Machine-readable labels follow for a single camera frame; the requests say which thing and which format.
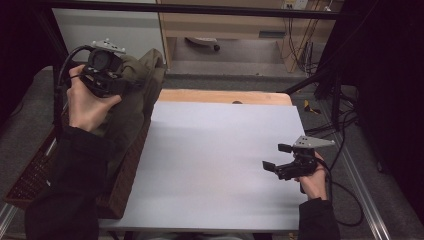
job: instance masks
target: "green bag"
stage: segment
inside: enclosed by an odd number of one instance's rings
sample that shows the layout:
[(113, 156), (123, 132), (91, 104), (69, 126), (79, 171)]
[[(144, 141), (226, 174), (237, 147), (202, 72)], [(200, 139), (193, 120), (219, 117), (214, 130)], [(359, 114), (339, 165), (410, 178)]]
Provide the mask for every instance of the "green bag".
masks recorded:
[(122, 55), (123, 64), (118, 70), (123, 79), (144, 81), (142, 86), (127, 87), (122, 101), (114, 106), (105, 121), (94, 132), (115, 143), (115, 152), (108, 163), (108, 180), (115, 176), (121, 161), (140, 132), (144, 120), (151, 117), (153, 107), (162, 90), (165, 65), (162, 54), (151, 49), (142, 58)]

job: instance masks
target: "cable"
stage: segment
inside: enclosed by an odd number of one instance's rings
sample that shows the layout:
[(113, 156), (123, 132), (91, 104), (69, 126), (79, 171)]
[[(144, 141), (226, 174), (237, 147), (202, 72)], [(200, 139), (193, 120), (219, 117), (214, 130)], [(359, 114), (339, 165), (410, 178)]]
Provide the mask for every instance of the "cable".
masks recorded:
[(356, 195), (353, 192), (351, 192), (349, 189), (347, 189), (345, 186), (341, 185), (340, 183), (337, 183), (337, 182), (334, 182), (334, 181), (332, 183), (334, 185), (338, 186), (339, 188), (345, 190), (350, 196), (352, 196), (355, 199), (356, 203), (358, 204), (359, 210), (361, 212), (361, 216), (356, 223), (344, 223), (344, 222), (339, 221), (337, 219), (336, 219), (336, 221), (339, 224), (346, 226), (346, 227), (357, 227), (357, 226), (361, 225), (362, 221), (364, 221), (365, 214), (364, 214), (364, 208), (362, 207), (362, 204), (359, 201), (358, 197), (356, 197)]
[(68, 83), (69, 81), (71, 81), (72, 78), (84, 77), (84, 76), (93, 76), (93, 75), (94, 75), (94, 73), (77, 74), (77, 75), (66, 78), (65, 83)]
[[(362, 204), (361, 204), (361, 202), (359, 201), (359, 199), (356, 197), (356, 195), (353, 192), (351, 192), (349, 189), (347, 189), (346, 187), (344, 187), (340, 183), (334, 182), (333, 179), (332, 179), (332, 175), (331, 175), (331, 172), (332, 172), (332, 170), (333, 170), (333, 168), (334, 168), (334, 166), (335, 166), (335, 164), (336, 164), (336, 162), (337, 162), (337, 160), (338, 160), (338, 158), (339, 158), (339, 156), (341, 154), (341, 150), (343, 149), (343, 146), (344, 146), (344, 143), (345, 143), (345, 139), (346, 139), (346, 128), (349, 127), (352, 123), (356, 122), (357, 119), (358, 119), (358, 116), (354, 116), (354, 117), (349, 118), (349, 116), (351, 114), (356, 113), (356, 111), (355, 111), (356, 110), (356, 108), (355, 108), (355, 106), (356, 106), (356, 100), (347, 97), (342, 92), (341, 92), (341, 95), (342, 95), (342, 99), (343, 100), (345, 100), (345, 101), (347, 101), (347, 102), (349, 102), (351, 104), (351, 106), (346, 105), (346, 107), (348, 107), (349, 110), (342, 112), (338, 116), (338, 118), (340, 118), (341, 116), (344, 115), (343, 121), (337, 123), (337, 124), (341, 124), (342, 142), (341, 142), (340, 147), (339, 147), (339, 149), (337, 151), (336, 157), (334, 158), (334, 160), (333, 160), (333, 162), (332, 162), (332, 164), (331, 164), (330, 167), (328, 167), (325, 163), (323, 164), (320, 161), (319, 162), (320, 162), (321, 165), (323, 165), (325, 167), (326, 172), (327, 172), (327, 174), (326, 174), (326, 181), (328, 182), (327, 188), (328, 188), (328, 197), (329, 197), (329, 200), (331, 202), (333, 202), (333, 199), (334, 199), (334, 196), (333, 196), (333, 184), (334, 184), (334, 185), (340, 187), (341, 189), (343, 189), (344, 191), (346, 191), (350, 196), (352, 196), (353, 199), (356, 201), (356, 203), (359, 206), (359, 211), (360, 211), (360, 214), (361, 215), (360, 215), (360, 218), (359, 218), (359, 220), (357, 222), (354, 222), (354, 223), (345, 223), (345, 222), (342, 222), (342, 221), (336, 219), (337, 223), (339, 223), (339, 224), (341, 224), (343, 226), (347, 226), (347, 227), (356, 227), (356, 226), (359, 226), (363, 222), (364, 217), (365, 217)], [(309, 133), (308, 135), (314, 135), (314, 134), (318, 134), (318, 133), (321, 133), (321, 132), (324, 132), (324, 131), (328, 131), (328, 130), (331, 130), (331, 129), (334, 129), (334, 125), (333, 125), (333, 123), (330, 122), (330, 123), (326, 123), (326, 124), (324, 124), (322, 126), (319, 126), (319, 127), (316, 127), (316, 128), (305, 130), (305, 133)], [(325, 137), (327, 137), (327, 136), (329, 136), (331, 134), (334, 134), (336, 132), (337, 131), (333, 131), (330, 134), (327, 134), (327, 135), (325, 135), (323, 137), (320, 137), (320, 138), (325, 138)]]
[(313, 66), (313, 63), (312, 63), (313, 51), (314, 51), (314, 43), (313, 42), (307, 42), (308, 56), (306, 57), (306, 63), (305, 63), (305, 72), (307, 74), (307, 77), (312, 76), (312, 69), (314, 69), (313, 67), (311, 67), (311, 66)]
[(13, 111), (8, 118), (13, 118), (14, 116), (18, 115), (22, 111), (23, 107), (24, 107), (24, 101), (21, 102), (19, 109), (17, 110), (15, 109), (15, 111)]
[(62, 67), (59, 71), (59, 76), (57, 82), (55, 83), (54, 88), (54, 106), (53, 106), (53, 124), (56, 129), (56, 141), (59, 141), (60, 135), (62, 134), (63, 126), (62, 126), (62, 111), (63, 111), (63, 72), (68, 67), (69, 62), (72, 58), (82, 50), (92, 51), (94, 48), (88, 45), (80, 46), (75, 48), (65, 59), (62, 64)]
[[(314, 10), (317, 10), (319, 2), (320, 2), (320, 0), (317, 1)], [(309, 40), (312, 38), (312, 35), (315, 31), (315, 28), (316, 28), (318, 21), (319, 21), (319, 19), (315, 19), (315, 20), (310, 19), (309, 20), (308, 25), (307, 25), (306, 30), (305, 30), (305, 33), (303, 34), (303, 38), (300, 41), (301, 47), (296, 48), (294, 43), (293, 43), (293, 39), (292, 39), (293, 18), (289, 18), (288, 32), (289, 32), (289, 47), (290, 47), (291, 53), (289, 55), (287, 55), (286, 57), (284, 57), (283, 59), (285, 59), (289, 56), (292, 56), (293, 60), (296, 62), (297, 67), (304, 72), (307, 72), (307, 70), (306, 70), (307, 60), (305, 60), (305, 53), (302, 52), (302, 51), (304, 51), (305, 47), (302, 47), (302, 46), (304, 46), (305, 42), (306, 42), (306, 45), (307, 45)], [(284, 21), (284, 27), (285, 27), (285, 31), (287, 32), (287, 26), (285, 24), (285, 21)], [(302, 52), (302, 54), (300, 56), (301, 59), (298, 58), (299, 52)]]

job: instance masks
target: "cabinet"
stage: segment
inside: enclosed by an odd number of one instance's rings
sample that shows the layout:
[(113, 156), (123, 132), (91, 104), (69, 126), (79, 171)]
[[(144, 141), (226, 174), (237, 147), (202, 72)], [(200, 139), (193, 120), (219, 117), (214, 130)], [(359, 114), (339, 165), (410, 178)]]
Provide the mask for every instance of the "cabinet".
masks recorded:
[[(124, 0), (122, 2), (155, 3), (154, 0)], [(162, 54), (163, 44), (157, 13), (95, 10), (53, 9), (68, 51), (92, 41), (109, 38), (135, 58), (144, 56), (152, 48)], [(74, 60), (85, 62), (88, 53), (78, 54)]]
[[(156, 0), (158, 4), (188, 4), (188, 5), (212, 5), (228, 7), (251, 7), (280, 9), (284, 4), (282, 0)], [(332, 10), (338, 11), (342, 1), (334, 1)], [(306, 9), (323, 11), (329, 1), (309, 0)], [(164, 51), (167, 56), (168, 67), (172, 67), (172, 53), (175, 48), (177, 37), (197, 38), (222, 38), (222, 39), (261, 39), (261, 32), (268, 34), (267, 39), (275, 39), (280, 46), (280, 53), (285, 57), (285, 65), (288, 72), (296, 69), (296, 62), (290, 55), (288, 28), (292, 24), (292, 41), (299, 57), (307, 40), (314, 42), (326, 42), (335, 21), (319, 20), (314, 27), (314, 21), (310, 19), (283, 19), (274, 17), (251, 17), (251, 16), (223, 16), (223, 15), (200, 15), (159, 13)], [(285, 33), (272, 36), (272, 33)]]

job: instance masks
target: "hand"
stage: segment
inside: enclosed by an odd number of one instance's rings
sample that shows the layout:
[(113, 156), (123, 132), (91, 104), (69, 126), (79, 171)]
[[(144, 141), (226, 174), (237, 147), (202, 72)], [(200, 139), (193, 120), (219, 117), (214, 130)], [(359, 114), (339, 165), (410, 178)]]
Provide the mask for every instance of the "hand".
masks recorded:
[[(317, 152), (315, 152), (315, 157), (324, 160)], [(299, 177), (299, 181), (306, 195), (308, 195), (308, 199), (321, 198), (327, 200), (325, 170), (321, 164), (318, 163), (318, 167), (312, 175)]]
[[(84, 65), (69, 70), (69, 75), (76, 76), (82, 72)], [(90, 132), (105, 119), (109, 109), (122, 99), (115, 95), (108, 98), (96, 97), (79, 77), (71, 79), (72, 87), (66, 92), (69, 104), (69, 126)]]

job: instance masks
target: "white tabletop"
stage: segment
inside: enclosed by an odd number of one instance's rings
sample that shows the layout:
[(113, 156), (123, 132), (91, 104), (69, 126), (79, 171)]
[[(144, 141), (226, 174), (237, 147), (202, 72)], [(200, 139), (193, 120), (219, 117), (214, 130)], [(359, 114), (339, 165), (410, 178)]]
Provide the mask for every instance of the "white tabletop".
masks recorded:
[(279, 232), (298, 228), (307, 197), (262, 161), (303, 135), (296, 107), (157, 102), (121, 220), (103, 229)]

